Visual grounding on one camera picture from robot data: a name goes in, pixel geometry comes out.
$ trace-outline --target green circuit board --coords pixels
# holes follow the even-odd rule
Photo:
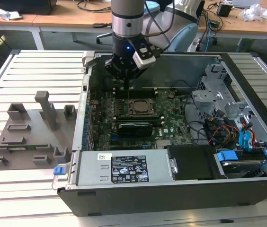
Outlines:
[[[114,116],[130,116],[130,102],[135,99],[116,99],[112,93],[91,94],[90,104],[93,107],[94,150],[118,149],[160,149],[168,144],[190,144],[192,137],[181,115],[183,96],[168,97],[169,89],[158,90],[152,103],[153,116],[164,116],[161,127],[153,127],[152,134],[146,138],[120,138],[114,130]]]

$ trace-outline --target computer case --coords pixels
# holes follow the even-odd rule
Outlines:
[[[57,0],[0,0],[0,9],[19,13],[50,15],[56,3]]]

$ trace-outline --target cpu socket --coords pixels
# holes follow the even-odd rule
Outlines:
[[[155,115],[153,103],[151,99],[130,99],[129,114],[132,116]]]

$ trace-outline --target plastic bag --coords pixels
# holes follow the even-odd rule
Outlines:
[[[239,17],[244,21],[250,20],[259,20],[262,21],[260,17],[266,11],[265,8],[260,7],[259,4],[253,4],[249,9],[243,9],[243,11],[239,14]]]

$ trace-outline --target floor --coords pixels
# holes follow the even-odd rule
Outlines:
[[[35,42],[30,32],[24,31],[0,31],[5,36],[6,42],[12,49],[36,50]],[[44,32],[44,40],[47,50],[111,50],[112,38],[102,39],[103,44],[96,44],[95,33],[78,33],[78,42],[74,43],[70,33]],[[209,45],[209,52],[235,52],[238,39],[219,38],[217,45]],[[205,50],[205,44],[201,44],[201,51]],[[0,68],[10,50],[5,44],[0,45]],[[251,52],[256,52],[267,64],[267,40],[255,40]]]

